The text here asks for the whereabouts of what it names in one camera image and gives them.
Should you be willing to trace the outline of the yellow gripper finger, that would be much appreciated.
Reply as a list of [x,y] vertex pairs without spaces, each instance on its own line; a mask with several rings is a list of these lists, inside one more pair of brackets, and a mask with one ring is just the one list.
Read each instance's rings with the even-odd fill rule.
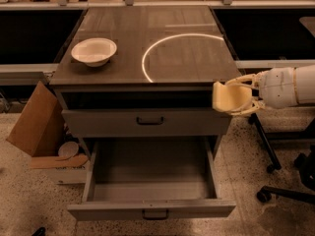
[[250,89],[258,89],[262,74],[248,74],[227,81],[227,86],[246,87]]
[[232,116],[243,116],[256,113],[260,109],[265,108],[265,102],[257,97],[251,98],[248,102],[229,112]]

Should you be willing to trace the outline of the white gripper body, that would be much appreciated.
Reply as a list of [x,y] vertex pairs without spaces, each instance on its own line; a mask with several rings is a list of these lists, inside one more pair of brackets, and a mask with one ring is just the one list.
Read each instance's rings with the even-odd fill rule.
[[259,81],[259,96],[269,107],[281,109],[297,104],[294,68],[275,68],[263,72]]

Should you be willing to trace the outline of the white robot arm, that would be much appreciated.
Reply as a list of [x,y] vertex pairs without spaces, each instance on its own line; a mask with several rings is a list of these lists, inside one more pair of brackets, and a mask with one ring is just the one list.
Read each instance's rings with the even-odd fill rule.
[[282,109],[315,103],[315,66],[273,68],[225,84],[231,115],[248,115],[265,108]]

